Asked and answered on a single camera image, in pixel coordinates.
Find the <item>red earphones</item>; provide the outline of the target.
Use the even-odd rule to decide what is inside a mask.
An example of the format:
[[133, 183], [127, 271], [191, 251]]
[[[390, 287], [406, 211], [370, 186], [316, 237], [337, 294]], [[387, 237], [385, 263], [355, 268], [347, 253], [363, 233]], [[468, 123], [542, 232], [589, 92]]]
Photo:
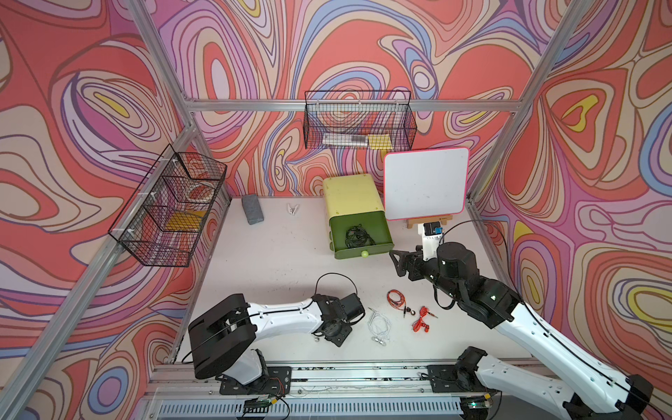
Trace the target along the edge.
[[389, 290], [386, 298], [389, 305], [394, 309], [401, 311], [404, 314], [404, 317], [407, 314], [409, 314], [409, 316], [415, 316], [417, 314], [415, 310], [408, 306], [406, 297], [400, 290]]
[[428, 307], [422, 306], [418, 312], [418, 318], [416, 321], [412, 324], [412, 330], [413, 332], [425, 332], [428, 333], [431, 329], [431, 326], [425, 321], [425, 318], [430, 317], [430, 318], [437, 318], [437, 315], [432, 313]]

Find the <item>black earphones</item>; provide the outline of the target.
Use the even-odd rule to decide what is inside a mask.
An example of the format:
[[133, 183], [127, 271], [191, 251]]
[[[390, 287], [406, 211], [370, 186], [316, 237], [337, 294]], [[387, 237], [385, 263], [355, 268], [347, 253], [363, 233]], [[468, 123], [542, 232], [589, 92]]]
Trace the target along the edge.
[[368, 233], [368, 231], [366, 229], [364, 229], [364, 227], [362, 227], [362, 225], [356, 225], [356, 226], [350, 227], [350, 229], [348, 229], [348, 231], [346, 231], [346, 235], [348, 234], [348, 232], [357, 232], [360, 235], [366, 237], [367, 241], [362, 247], [376, 245], [376, 241]]
[[345, 239], [346, 246], [349, 249], [360, 248], [366, 243], [366, 241], [366, 237], [357, 232], [348, 232]]

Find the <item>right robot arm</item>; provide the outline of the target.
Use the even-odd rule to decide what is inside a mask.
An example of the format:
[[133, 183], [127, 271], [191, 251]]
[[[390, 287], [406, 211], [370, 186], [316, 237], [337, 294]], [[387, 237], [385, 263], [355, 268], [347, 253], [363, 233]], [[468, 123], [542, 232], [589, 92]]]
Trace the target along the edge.
[[463, 387], [499, 390], [561, 419], [643, 417], [653, 394], [644, 377], [622, 374], [538, 318], [514, 289], [482, 276], [474, 252], [464, 245], [451, 241], [439, 245], [430, 259], [423, 254], [421, 247], [390, 251], [397, 275], [430, 282], [472, 319], [508, 337], [555, 374], [534, 374], [472, 346], [453, 367]]

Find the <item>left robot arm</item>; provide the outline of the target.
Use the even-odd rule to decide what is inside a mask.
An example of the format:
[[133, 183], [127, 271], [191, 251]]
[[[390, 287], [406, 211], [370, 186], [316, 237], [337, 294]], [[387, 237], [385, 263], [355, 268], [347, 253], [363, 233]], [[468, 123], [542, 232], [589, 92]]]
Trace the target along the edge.
[[365, 316], [359, 297], [315, 294], [289, 304], [248, 302], [233, 294], [193, 320], [188, 328], [194, 375], [226, 376], [249, 385], [267, 375], [263, 353], [253, 344], [282, 335], [311, 334], [341, 347]]

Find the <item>white earphones right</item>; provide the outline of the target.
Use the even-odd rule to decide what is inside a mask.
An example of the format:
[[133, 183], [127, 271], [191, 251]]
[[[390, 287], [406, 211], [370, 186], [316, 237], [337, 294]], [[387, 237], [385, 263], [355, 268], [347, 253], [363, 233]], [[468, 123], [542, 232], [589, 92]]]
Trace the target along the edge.
[[390, 320], [380, 311], [373, 308], [369, 309], [370, 317], [367, 327], [371, 333], [371, 340], [380, 346], [386, 347], [390, 341], [391, 323]]

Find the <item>red earphones bundled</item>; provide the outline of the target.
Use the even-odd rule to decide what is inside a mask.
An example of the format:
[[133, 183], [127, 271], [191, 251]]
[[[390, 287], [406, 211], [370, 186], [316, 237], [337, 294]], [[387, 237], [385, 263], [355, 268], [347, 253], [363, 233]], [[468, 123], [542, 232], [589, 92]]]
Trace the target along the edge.
[[430, 318], [437, 318], [437, 315], [432, 313], [428, 307], [422, 306], [418, 312], [418, 318], [416, 321], [412, 324], [412, 330], [413, 332], [425, 332], [428, 333], [431, 329], [431, 326], [425, 321], [425, 318], [430, 317]]

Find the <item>yellow green drawer cabinet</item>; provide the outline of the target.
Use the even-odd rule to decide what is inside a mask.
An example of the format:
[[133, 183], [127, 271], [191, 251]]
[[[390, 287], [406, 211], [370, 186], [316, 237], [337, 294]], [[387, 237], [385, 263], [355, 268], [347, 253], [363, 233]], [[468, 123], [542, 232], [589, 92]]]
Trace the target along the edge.
[[381, 195], [370, 174], [326, 178], [323, 195], [328, 219], [384, 211]]

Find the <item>wooden easel stand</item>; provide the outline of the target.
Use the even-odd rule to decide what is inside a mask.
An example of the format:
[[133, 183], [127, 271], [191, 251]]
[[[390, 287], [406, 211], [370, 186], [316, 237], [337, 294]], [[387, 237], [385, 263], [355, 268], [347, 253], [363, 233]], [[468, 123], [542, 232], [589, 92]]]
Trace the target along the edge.
[[446, 225], [447, 222], [453, 219], [452, 215], [436, 215], [436, 216], [427, 216], [420, 218], [412, 218], [406, 220], [406, 226], [408, 229], [412, 229], [416, 225], [424, 225], [425, 223], [439, 222], [441, 225]]

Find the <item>pink framed whiteboard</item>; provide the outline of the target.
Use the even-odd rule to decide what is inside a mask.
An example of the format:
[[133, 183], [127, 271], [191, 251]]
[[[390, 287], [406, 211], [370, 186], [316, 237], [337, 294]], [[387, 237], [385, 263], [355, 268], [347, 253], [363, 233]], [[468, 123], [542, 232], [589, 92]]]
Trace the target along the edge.
[[465, 147], [394, 152], [383, 160], [383, 206], [390, 221], [461, 213], [470, 152]]

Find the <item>white clip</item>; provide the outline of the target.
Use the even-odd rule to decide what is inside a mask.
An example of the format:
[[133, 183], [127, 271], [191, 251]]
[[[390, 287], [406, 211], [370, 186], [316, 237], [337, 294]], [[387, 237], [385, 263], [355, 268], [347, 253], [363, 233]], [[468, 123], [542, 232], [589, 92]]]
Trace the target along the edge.
[[291, 203], [287, 204], [287, 212], [289, 215], [296, 215], [297, 212], [299, 211], [299, 208], [300, 208], [299, 204], [291, 204]]

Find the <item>grey sponge block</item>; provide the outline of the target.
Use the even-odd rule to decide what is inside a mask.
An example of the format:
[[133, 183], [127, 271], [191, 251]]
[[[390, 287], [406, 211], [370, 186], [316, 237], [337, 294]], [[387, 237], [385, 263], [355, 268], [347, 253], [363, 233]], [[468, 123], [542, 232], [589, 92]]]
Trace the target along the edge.
[[256, 225], [264, 221], [264, 212], [256, 194], [247, 194], [242, 197], [241, 205], [246, 220], [250, 225]]

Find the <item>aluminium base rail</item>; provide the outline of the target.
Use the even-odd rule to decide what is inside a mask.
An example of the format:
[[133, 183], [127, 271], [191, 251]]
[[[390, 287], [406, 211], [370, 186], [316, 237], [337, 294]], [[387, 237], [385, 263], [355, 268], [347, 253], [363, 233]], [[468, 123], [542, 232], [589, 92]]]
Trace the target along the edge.
[[532, 364], [487, 362], [474, 386], [449, 381], [449, 366], [421, 362], [270, 365], [268, 380], [245, 388], [160, 369], [134, 419], [566, 419], [573, 391]]

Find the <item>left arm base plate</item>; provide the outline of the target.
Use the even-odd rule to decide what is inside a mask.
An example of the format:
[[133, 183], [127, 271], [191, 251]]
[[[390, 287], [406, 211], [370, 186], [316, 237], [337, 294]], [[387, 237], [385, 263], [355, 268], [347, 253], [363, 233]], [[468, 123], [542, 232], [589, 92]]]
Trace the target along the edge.
[[271, 395], [283, 397], [292, 386], [292, 368], [290, 366], [269, 367], [252, 383], [242, 385], [228, 376], [217, 376], [220, 381], [220, 394], [223, 396]]

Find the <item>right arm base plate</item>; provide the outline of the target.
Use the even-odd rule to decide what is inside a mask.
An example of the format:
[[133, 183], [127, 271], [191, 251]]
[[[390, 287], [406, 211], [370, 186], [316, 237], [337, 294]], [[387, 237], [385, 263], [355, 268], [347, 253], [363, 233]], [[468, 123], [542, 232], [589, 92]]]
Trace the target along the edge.
[[498, 394], [500, 390], [488, 388], [477, 376], [476, 366], [429, 365], [427, 372], [420, 374], [420, 378], [428, 381], [432, 392], [445, 393], [490, 393]]

